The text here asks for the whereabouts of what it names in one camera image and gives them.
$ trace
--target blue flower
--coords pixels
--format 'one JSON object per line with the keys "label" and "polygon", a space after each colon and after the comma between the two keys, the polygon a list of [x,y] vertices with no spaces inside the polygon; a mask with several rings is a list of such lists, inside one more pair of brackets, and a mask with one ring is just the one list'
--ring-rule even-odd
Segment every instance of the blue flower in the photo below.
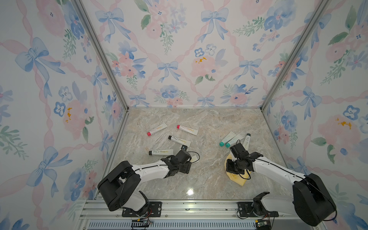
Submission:
{"label": "blue flower", "polygon": [[349,105],[346,110],[343,112],[343,115],[347,118],[349,118],[352,121],[355,121],[358,119],[358,113],[360,112],[359,108],[355,108],[352,105]]}
{"label": "blue flower", "polygon": [[69,176],[68,182],[64,187],[64,200],[75,201],[81,194],[81,189],[86,184],[86,171],[81,168],[77,168]]}
{"label": "blue flower", "polygon": [[70,29],[74,36],[79,39],[81,35],[84,34],[84,28],[71,2],[67,2],[65,5],[63,5],[63,11],[66,23],[70,25]]}
{"label": "blue flower", "polygon": [[9,105],[3,105],[3,106],[0,107],[0,122],[1,122],[3,117],[10,117],[10,114],[5,112],[5,110],[8,109],[8,106]]}
{"label": "blue flower", "polygon": [[285,130],[294,132],[298,124],[298,118],[291,110],[287,110],[284,116],[281,117],[281,123],[284,125]]}
{"label": "blue flower", "polygon": [[125,55],[128,52],[129,58],[133,60],[134,59],[133,52],[136,52],[137,48],[130,47],[127,41],[124,41],[123,43],[119,42],[118,44],[120,46],[119,51],[121,52],[121,54]]}
{"label": "blue flower", "polygon": [[202,50],[202,48],[199,48],[197,50],[194,50],[194,53],[195,53],[195,56],[196,57],[200,57],[200,56],[205,55],[205,52]]}
{"label": "blue flower", "polygon": [[348,64],[351,67],[351,70],[354,70],[355,67],[362,67],[362,62],[366,60],[368,53],[364,55],[364,51],[362,51],[359,55],[354,55],[354,60],[350,61]]}
{"label": "blue flower", "polygon": [[61,97],[61,100],[63,102],[67,102],[67,101],[70,101],[72,100],[73,96],[71,94],[71,92],[69,92],[69,89],[67,86],[65,87],[60,87],[60,90],[59,90],[59,96]]}
{"label": "blue flower", "polygon": [[179,90],[174,85],[164,85],[160,91],[163,98],[175,98],[179,96]]}
{"label": "blue flower", "polygon": [[64,112],[65,112],[65,108],[66,108],[65,103],[56,102],[55,103],[54,113],[56,113],[60,117],[63,117],[64,116]]}
{"label": "blue flower", "polygon": [[368,133],[368,114],[365,117],[359,118],[359,129],[362,133]]}
{"label": "blue flower", "polygon": [[270,7],[264,24],[265,29],[280,29],[287,26],[295,19],[295,10],[294,0],[281,1],[277,6]]}
{"label": "blue flower", "polygon": [[175,19],[175,22],[173,19],[171,19],[171,24],[170,24],[170,32],[175,32],[178,33],[178,29],[180,29],[180,27],[178,27],[178,20]]}
{"label": "blue flower", "polygon": [[13,98],[11,98],[10,96],[13,95],[13,91],[8,90],[3,92],[3,88],[0,85],[0,104],[3,102],[3,100],[6,100],[7,102],[12,102]]}

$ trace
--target cable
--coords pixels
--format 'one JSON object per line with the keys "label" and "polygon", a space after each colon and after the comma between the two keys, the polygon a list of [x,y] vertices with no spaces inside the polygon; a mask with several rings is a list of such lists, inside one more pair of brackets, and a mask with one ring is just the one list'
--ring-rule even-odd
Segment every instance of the cable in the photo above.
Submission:
{"label": "cable", "polygon": [[249,213],[249,215],[248,215],[246,218],[241,218],[241,217],[238,215],[239,210],[238,210],[238,211],[236,211],[236,215],[238,216],[238,218],[239,218],[239,219],[245,220],[245,219],[247,219],[248,217],[250,217],[250,216],[252,215],[253,210],[254,210],[254,207],[253,207],[253,209],[251,210],[251,212]]}
{"label": "cable", "polygon": [[275,165],[275,164],[273,164],[273,163],[271,163],[271,162],[268,162],[268,161],[265,161],[265,160],[262,160],[262,159],[258,159],[258,158],[250,158],[250,159],[253,159],[253,160],[261,160],[261,161],[263,161],[263,162],[266,162],[266,163],[268,163],[268,164],[271,164],[271,165],[273,165],[273,166],[276,166],[276,167],[278,167],[279,169],[281,169],[281,170],[283,170],[283,171],[285,171],[285,172],[288,172],[288,173],[290,173],[291,175],[294,175],[294,176],[296,176],[296,177],[299,177],[300,179],[302,179],[302,180],[304,180],[304,181],[306,181],[308,184],[310,184],[313,188],[315,188],[318,192],[320,192],[327,200],[328,200],[328,202],[330,202],[330,204],[332,205],[332,208],[333,208],[333,210],[335,211],[335,217],[334,218],[332,218],[332,219],[329,219],[329,220],[323,220],[323,221],[332,221],[332,220],[334,220],[334,219],[336,219],[336,217],[337,217],[337,209],[335,208],[335,206],[333,205],[333,203],[330,201],[330,199],[325,195],[325,194],[323,194],[318,188],[316,188],[313,184],[311,184],[311,183],[309,183],[306,179],[304,179],[303,177],[300,177],[300,176],[298,176],[298,175],[295,175],[294,173],[291,173],[291,172],[289,172],[289,171],[287,171],[287,170],[285,170],[285,169],[283,169],[283,168],[281,168],[281,167],[279,167],[279,166],[277,166],[277,165]]}
{"label": "cable", "polygon": [[199,159],[201,158],[199,153],[197,153],[197,154],[198,154],[198,160],[196,160],[195,162],[199,161]]}

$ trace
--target toothpaste tube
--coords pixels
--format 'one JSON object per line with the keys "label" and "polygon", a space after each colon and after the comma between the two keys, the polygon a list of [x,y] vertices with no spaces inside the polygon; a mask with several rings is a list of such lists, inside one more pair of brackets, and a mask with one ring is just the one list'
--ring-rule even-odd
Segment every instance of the toothpaste tube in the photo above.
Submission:
{"label": "toothpaste tube", "polygon": [[245,140],[243,143],[244,149],[248,151],[249,148],[249,142],[251,141],[251,134],[247,133],[247,135],[245,136]]}
{"label": "toothpaste tube", "polygon": [[152,150],[148,152],[148,155],[151,156],[171,156],[174,155],[173,149],[164,149],[164,150]]}
{"label": "toothpaste tube", "polygon": [[154,129],[152,129],[151,131],[149,131],[148,133],[147,133],[147,135],[148,136],[151,136],[152,134],[154,134],[154,133],[156,133],[156,132],[158,132],[158,131],[160,131],[160,130],[163,130],[164,128],[166,128],[167,127],[167,125],[165,124],[165,123],[162,123],[161,125],[159,125],[158,127],[156,127],[156,128],[154,128]]}
{"label": "toothpaste tube", "polygon": [[224,146],[229,140],[231,140],[234,136],[236,136],[235,133],[230,132],[229,134],[226,135],[226,137],[220,142],[220,146]]}
{"label": "toothpaste tube", "polygon": [[238,141],[238,140],[243,140],[243,136],[241,136],[240,134],[237,134],[236,136],[234,136],[231,140],[229,140],[229,142],[228,143],[226,143],[226,147],[227,148],[229,148],[230,146],[232,146],[232,145],[235,145],[236,144],[236,142]]}
{"label": "toothpaste tube", "polygon": [[197,133],[198,133],[198,130],[194,130],[192,128],[188,128],[188,127],[185,127],[185,126],[182,126],[182,125],[178,125],[177,128],[180,129],[180,130],[183,130],[185,132],[194,134],[196,136],[197,136]]}
{"label": "toothpaste tube", "polygon": [[182,145],[186,145],[188,147],[190,147],[190,143],[191,141],[187,141],[187,140],[184,140],[184,139],[181,139],[181,138],[178,138],[178,137],[174,137],[174,136],[169,136],[169,140],[172,140],[176,143],[179,143],[179,144],[182,144]]}

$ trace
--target wall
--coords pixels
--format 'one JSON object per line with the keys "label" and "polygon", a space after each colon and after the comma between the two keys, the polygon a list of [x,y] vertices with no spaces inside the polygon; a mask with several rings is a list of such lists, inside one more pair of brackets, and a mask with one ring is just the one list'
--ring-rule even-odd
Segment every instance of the wall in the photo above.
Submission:
{"label": "wall", "polygon": [[265,110],[289,167],[320,176],[333,197],[328,229],[368,229],[367,11],[366,0],[333,0],[305,62],[296,60]]}
{"label": "wall", "polygon": [[0,12],[0,229],[74,229],[123,110],[69,1]]}
{"label": "wall", "polygon": [[82,2],[130,106],[259,107],[319,0]]}

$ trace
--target marble surface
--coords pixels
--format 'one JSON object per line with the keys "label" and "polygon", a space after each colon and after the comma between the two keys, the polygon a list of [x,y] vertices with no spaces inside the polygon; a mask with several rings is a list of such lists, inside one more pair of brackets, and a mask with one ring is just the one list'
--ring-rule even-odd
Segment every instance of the marble surface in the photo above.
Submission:
{"label": "marble surface", "polygon": [[[251,180],[240,186],[226,175],[224,162],[229,148],[219,142],[230,132],[245,137],[251,134],[249,152],[259,152],[277,164],[285,166],[266,121],[259,109],[129,109],[128,122],[115,155],[113,168],[121,161],[148,164],[161,156],[149,156],[149,150],[174,149],[181,145],[168,140],[169,135],[192,141],[188,151],[201,158],[192,164],[189,174],[154,179],[138,188],[148,199],[253,199],[261,192],[290,195],[271,179],[251,173]],[[147,132],[165,122],[167,128],[148,137]],[[184,125],[199,130],[192,135],[176,128]]]}

